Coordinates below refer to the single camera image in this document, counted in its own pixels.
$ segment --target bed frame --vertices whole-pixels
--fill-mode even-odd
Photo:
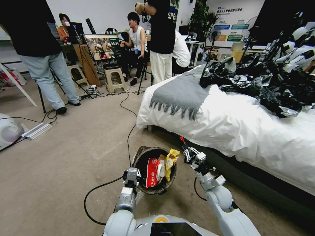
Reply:
[[[161,127],[148,126],[150,133],[156,128],[179,137]],[[235,157],[226,157],[213,148],[202,147],[189,141],[187,143],[203,151],[207,155],[206,161],[215,166],[226,179],[285,213],[311,234],[314,233],[315,196],[246,162],[239,162]]]

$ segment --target black shoe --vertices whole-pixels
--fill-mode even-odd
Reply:
[[[62,115],[66,112],[67,112],[67,108],[65,108],[65,107],[61,107],[61,108],[57,109],[57,114],[59,114],[59,115]]]
[[[137,78],[134,78],[132,81],[130,81],[130,85],[133,86],[137,83]]]
[[[78,106],[80,106],[80,105],[81,105],[81,103],[80,103],[80,102],[78,102],[78,103],[72,103],[72,102],[69,102],[69,101],[68,101],[68,103],[69,103],[70,105],[73,105],[73,106],[76,106],[76,107],[78,107]]]

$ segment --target white pants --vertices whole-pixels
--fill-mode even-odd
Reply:
[[[172,56],[173,54],[161,54],[150,52],[151,71],[154,84],[172,77]]]
[[[65,104],[56,90],[53,75],[49,67],[52,68],[53,72],[60,79],[69,102],[79,102],[79,96],[76,93],[62,52],[45,57],[19,56],[21,61],[27,66],[31,77],[36,80],[36,83],[39,85],[41,91],[50,102],[52,108],[59,109],[64,107]]]

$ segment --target white duvet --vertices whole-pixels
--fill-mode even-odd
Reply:
[[[189,141],[236,156],[315,196],[315,109],[280,119],[247,95],[226,94],[212,85],[196,120],[149,108],[154,91],[175,79],[146,89],[137,127],[162,127]]]

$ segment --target black pants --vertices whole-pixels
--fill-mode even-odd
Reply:
[[[144,51],[144,58],[138,57],[141,55],[141,51],[138,51],[138,54],[135,51],[129,51],[128,53],[124,52],[123,57],[120,59],[119,65],[122,67],[122,72],[125,74],[129,74],[127,63],[137,64],[137,72],[136,77],[140,78],[141,72],[143,70],[144,63],[147,61],[149,54]]]
[[[172,57],[172,73],[173,74],[182,74],[186,71],[189,71],[190,68],[188,67],[181,67],[176,63],[176,59]]]

